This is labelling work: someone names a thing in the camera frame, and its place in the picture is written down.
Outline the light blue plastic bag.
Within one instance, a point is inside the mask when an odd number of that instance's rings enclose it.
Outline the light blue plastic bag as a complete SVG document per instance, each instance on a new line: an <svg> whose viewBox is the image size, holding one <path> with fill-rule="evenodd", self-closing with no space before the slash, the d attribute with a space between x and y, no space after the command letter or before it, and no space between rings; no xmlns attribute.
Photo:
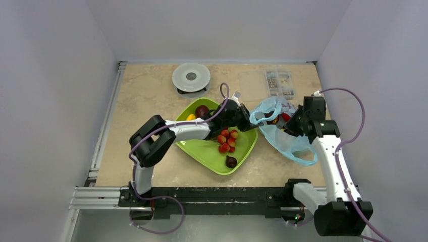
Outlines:
<svg viewBox="0 0 428 242"><path fill-rule="evenodd" d="M281 130L280 126L286 124L282 119L276 125L268 125L266 120L272 120L273 118L266 118L264 116L265 113L271 111L274 111L274 115L278 115L279 117L283 112L292 116L296 110L293 104L285 98L270 97L261 101L250 112L249 120L253 124L259 122L265 123L264 126L259 127L260 132L284 157L303 166L312 166L318 162L318 156L315 154L314 148L310 145L308 137L296 137Z"/></svg>

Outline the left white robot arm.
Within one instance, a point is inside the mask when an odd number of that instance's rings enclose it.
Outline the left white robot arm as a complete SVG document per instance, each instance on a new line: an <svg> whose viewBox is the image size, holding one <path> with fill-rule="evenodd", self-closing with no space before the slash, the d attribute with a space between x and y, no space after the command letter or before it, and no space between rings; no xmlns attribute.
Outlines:
<svg viewBox="0 0 428 242"><path fill-rule="evenodd" d="M241 132L258 127L250 122L250 112L245 105L231 98L225 99L216 109L197 112L194 120L171 121L160 115L152 116L129 139L131 150L128 157L133 161L131 200L137 206L149 203L154 166L174 143L210 140L230 127L236 127Z"/></svg>

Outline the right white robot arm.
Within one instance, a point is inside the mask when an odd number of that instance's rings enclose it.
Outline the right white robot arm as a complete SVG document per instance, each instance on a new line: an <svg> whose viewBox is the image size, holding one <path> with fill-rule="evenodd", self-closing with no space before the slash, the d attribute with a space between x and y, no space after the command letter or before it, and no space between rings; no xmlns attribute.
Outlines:
<svg viewBox="0 0 428 242"><path fill-rule="evenodd" d="M283 192L289 205L301 202L313 215L320 236L360 236L373 214L371 202L363 201L343 160L340 131L326 119L326 102L321 96L305 96L303 104L287 122L291 132L306 137L321 165L326 194L313 185L295 183Z"/></svg>

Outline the dark red yellow fake fruit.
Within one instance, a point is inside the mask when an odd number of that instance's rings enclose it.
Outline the dark red yellow fake fruit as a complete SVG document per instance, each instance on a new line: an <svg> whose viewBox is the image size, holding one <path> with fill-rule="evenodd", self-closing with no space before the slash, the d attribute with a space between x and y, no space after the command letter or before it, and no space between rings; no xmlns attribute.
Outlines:
<svg viewBox="0 0 428 242"><path fill-rule="evenodd" d="M274 111L265 113L264 116L266 118L271 118L271 117L273 118L272 120L266 120L266 123L268 125L276 125L279 122L279 119L280 119L278 115L274 115Z"/></svg>

